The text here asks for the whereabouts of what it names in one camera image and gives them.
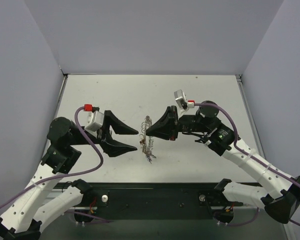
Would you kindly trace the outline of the metal disc with keyrings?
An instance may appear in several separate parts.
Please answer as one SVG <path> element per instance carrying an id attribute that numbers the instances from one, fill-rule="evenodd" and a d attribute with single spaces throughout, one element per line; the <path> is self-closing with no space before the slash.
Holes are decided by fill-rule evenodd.
<path id="1" fill-rule="evenodd" d="M 153 159 L 156 159 L 157 157 L 153 155 L 153 147 L 154 147 L 154 140 L 151 136 L 146 135 L 146 131 L 152 126 L 152 119 L 149 115 L 147 115 L 143 122 L 141 123 L 140 130 L 141 133 L 140 136 L 140 147 L 142 153 L 145 155 L 147 161 L 152 164 Z"/>

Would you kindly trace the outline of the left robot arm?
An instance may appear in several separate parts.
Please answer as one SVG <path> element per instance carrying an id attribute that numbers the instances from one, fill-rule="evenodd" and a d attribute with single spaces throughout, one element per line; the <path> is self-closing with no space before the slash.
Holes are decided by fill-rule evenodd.
<path id="1" fill-rule="evenodd" d="M 98 107 L 85 105 L 74 113 L 74 120 L 55 118 L 50 126 L 47 139 L 50 141 L 32 179 L 16 196 L 2 206 L 8 209 L 0 215 L 0 237 L 4 240 L 37 240 L 43 230 L 77 205 L 93 206 L 98 200 L 94 188 L 82 179 L 74 180 L 63 193 L 44 203 L 54 187 L 64 178 L 76 177 L 98 170 L 104 163 L 103 153 L 118 157 L 137 148 L 118 142 L 117 135 L 137 135 L 139 132 L 121 120 L 110 110 L 100 112 Z M 71 173 L 72 167 L 81 156 L 76 145 L 91 145 L 100 162 L 94 168 Z"/>

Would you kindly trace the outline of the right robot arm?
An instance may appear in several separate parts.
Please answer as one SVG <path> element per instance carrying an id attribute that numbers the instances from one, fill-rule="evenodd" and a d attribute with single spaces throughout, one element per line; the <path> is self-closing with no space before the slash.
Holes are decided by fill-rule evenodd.
<path id="1" fill-rule="evenodd" d="M 196 142 L 234 163 L 259 183 L 259 186 L 252 186 L 224 178 L 214 189 L 227 202 L 263 209 L 272 219 L 282 224 L 291 222 L 300 206 L 300 176 L 293 177 L 278 170 L 248 146 L 239 136 L 229 114 L 216 103 L 188 101 L 180 106 L 182 110 L 186 107 L 198 109 L 194 115 L 179 116 L 177 107 L 169 106 L 145 134 L 168 141 L 175 141 L 179 133 L 196 136 Z M 227 127 L 218 118 L 220 112 L 228 118 L 231 127 Z"/>

